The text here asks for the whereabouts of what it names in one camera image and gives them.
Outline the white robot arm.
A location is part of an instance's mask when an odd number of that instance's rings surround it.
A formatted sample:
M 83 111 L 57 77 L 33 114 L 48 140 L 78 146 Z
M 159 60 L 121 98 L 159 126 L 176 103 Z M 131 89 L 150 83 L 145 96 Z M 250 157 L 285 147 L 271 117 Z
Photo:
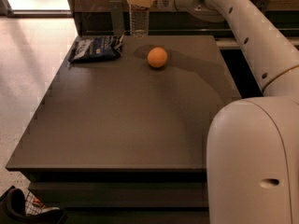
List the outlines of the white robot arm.
M 127 3 L 227 21 L 262 90 L 225 106 L 210 126 L 210 224 L 299 224 L 299 50 L 250 0 Z

